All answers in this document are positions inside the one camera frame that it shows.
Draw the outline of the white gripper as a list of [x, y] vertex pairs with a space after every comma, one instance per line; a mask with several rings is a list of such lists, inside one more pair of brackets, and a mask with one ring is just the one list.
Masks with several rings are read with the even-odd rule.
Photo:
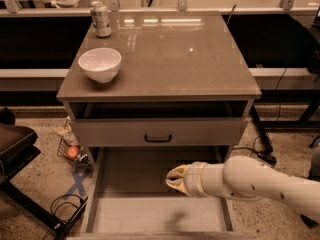
[[223, 165], [194, 162], [170, 170], [166, 184], [190, 197], [221, 196], [223, 191]]

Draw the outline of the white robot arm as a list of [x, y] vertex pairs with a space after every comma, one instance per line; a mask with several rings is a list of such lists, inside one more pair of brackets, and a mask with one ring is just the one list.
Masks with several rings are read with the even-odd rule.
[[320, 222], [320, 183], [281, 173], [247, 156], [225, 163], [194, 162], [168, 172], [166, 184], [189, 197], [217, 196], [237, 201], [273, 199]]

